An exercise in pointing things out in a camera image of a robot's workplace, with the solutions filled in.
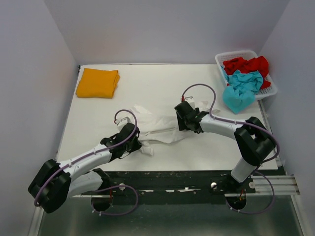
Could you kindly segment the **folded orange t-shirt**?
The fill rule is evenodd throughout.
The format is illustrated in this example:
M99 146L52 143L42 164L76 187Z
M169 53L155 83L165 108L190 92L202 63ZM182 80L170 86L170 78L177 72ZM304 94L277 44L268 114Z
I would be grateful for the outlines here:
M78 98L113 98L120 74L118 70L85 68L76 89Z

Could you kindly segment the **white plastic laundry basket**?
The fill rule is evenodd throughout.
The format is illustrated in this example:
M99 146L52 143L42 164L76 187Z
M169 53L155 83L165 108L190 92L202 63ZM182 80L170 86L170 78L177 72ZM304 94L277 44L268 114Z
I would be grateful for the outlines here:
M258 55L256 54L256 52L252 50L240 50L240 51L232 51L232 52L225 52L225 53L217 54L215 56L215 60L219 68L221 81L224 87L227 86L227 80L225 79L225 76L224 76L225 70L223 69L223 62L226 60L237 58L237 57L242 57L243 59L250 60L252 58L257 58ZM255 95L256 100L264 99L268 96L275 95L278 92L278 88L276 87L275 83L273 82L269 74L267 75L266 80L269 81L271 85L267 88L261 89L258 92L258 94Z

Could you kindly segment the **white t-shirt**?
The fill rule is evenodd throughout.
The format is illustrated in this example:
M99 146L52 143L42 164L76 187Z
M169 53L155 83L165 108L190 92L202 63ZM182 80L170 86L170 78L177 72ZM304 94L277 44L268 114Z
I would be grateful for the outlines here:
M142 154L154 155L153 142L172 144L194 135L192 131L179 130L176 115L156 115L138 104L133 105L130 110L137 118Z

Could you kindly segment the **black mounting rail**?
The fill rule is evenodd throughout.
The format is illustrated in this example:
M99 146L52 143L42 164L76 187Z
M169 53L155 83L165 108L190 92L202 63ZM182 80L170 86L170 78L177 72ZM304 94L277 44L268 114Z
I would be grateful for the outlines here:
M111 198L116 205L224 204L226 196L255 193L253 179L238 183L229 171L103 171L101 192L83 196Z

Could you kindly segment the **red t-shirt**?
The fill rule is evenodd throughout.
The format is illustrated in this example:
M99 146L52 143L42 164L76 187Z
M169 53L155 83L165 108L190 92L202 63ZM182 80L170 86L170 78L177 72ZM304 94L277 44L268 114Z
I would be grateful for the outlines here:
M231 60L225 60L223 65L227 75L232 75L236 70L239 70L241 73L258 71L264 79L260 89L266 89L271 86L271 82L266 79L269 73L269 63L264 56L259 56L250 60L246 60L243 57L237 57Z

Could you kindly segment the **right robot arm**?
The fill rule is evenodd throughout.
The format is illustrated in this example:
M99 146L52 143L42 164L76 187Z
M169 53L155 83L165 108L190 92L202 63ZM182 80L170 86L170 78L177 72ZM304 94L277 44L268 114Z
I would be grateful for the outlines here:
M194 133L214 133L237 142L241 159L227 179L227 189L233 193L244 187L244 181L259 167L275 149L276 141L272 134L256 117L248 120L227 120L210 112L199 111L183 101L175 107L179 130Z

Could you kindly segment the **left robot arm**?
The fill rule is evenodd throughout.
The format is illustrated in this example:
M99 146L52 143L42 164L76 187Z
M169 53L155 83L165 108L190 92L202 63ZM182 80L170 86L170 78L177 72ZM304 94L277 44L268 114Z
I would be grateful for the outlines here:
M139 134L136 125L127 123L119 133L103 138L96 147L80 156L62 162L47 160L28 187L28 192L34 197L34 205L52 213L72 195L89 191L106 193L109 182L100 177L94 168L139 150Z

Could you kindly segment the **turquoise t-shirt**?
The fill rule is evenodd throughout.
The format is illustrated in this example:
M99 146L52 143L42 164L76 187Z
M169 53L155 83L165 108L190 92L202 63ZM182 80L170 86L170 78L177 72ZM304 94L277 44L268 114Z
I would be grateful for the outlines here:
M233 113L238 114L255 101L255 96L264 79L258 71L242 73L240 70L236 70L232 75L228 75L222 66L221 69L227 81L222 99Z

